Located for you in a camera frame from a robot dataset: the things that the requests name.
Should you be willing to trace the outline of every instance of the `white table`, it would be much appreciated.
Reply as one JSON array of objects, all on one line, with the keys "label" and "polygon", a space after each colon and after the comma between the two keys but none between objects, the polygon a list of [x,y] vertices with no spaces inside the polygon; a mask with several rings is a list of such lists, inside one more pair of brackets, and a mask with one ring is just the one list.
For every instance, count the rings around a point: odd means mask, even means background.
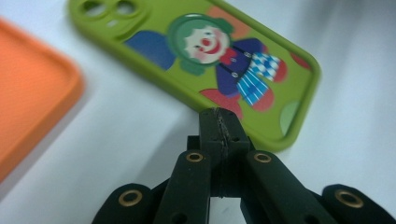
[{"label": "white table", "polygon": [[[314,192],[345,184],[396,217],[396,2],[229,0],[310,52],[322,78],[292,147],[277,153]],[[83,37],[66,2],[3,0],[0,15],[68,55],[86,90],[0,184],[0,223],[91,223],[109,193],[169,177],[197,113]],[[211,223],[239,224],[235,199]]]}]

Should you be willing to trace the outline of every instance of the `clown face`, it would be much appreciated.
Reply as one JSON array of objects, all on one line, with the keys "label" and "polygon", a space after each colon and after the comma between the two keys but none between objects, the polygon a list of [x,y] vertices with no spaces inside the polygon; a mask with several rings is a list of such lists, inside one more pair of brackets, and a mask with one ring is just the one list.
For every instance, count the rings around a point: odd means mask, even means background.
[{"label": "clown face", "polygon": [[217,61],[230,45],[230,38],[219,28],[207,25],[203,29],[194,29],[184,38],[186,50],[192,59],[200,63]]}]

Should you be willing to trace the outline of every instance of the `green phone case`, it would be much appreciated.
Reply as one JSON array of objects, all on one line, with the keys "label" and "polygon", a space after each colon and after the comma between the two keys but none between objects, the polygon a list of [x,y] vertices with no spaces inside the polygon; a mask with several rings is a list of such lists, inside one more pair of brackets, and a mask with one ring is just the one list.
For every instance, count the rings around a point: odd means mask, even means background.
[{"label": "green phone case", "polygon": [[221,0],[70,0],[77,28],[201,111],[232,110],[257,149],[296,139],[320,69],[307,52]]}]

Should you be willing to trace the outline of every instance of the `phone case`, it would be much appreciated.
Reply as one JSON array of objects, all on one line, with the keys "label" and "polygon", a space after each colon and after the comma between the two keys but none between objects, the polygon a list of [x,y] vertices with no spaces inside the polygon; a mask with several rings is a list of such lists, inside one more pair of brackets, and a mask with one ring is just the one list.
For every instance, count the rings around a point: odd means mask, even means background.
[{"label": "phone case", "polygon": [[196,111],[232,110],[257,149],[290,146],[319,78],[307,52],[221,0],[70,0],[77,28]]},{"label": "phone case", "polygon": [[0,18],[0,182],[82,92],[70,61]]}]

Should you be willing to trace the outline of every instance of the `orange phone case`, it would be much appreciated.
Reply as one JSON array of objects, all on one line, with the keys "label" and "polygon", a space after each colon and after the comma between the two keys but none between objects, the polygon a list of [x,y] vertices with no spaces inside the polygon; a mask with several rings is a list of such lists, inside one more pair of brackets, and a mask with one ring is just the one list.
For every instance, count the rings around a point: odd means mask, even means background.
[{"label": "orange phone case", "polygon": [[0,181],[83,92],[64,56],[0,18]]}]

